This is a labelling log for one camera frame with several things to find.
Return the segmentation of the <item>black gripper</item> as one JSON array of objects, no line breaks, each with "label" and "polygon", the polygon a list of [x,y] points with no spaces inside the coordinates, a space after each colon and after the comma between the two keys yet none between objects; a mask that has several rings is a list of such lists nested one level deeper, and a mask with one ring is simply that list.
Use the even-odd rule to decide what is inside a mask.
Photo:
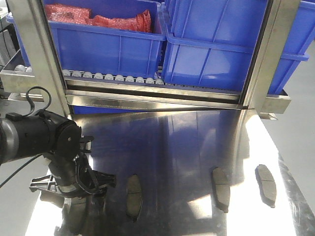
[{"label": "black gripper", "polygon": [[104,216],[106,191],[116,186],[116,176],[93,170],[84,153],[64,157],[46,153],[50,160],[50,175],[34,178],[30,183],[32,192],[39,190],[58,197],[86,197],[87,216]]}]

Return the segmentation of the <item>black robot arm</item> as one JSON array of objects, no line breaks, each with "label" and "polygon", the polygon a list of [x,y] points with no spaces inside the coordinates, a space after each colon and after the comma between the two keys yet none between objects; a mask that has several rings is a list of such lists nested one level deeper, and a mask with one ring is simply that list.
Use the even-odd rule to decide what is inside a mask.
[{"label": "black robot arm", "polygon": [[107,188],[116,186],[116,177],[90,167],[87,155],[93,140],[74,121],[49,111],[8,113],[0,120],[0,162],[43,156],[50,175],[33,179],[31,192],[40,191],[42,201],[58,207],[65,199],[94,197],[105,212]]}]

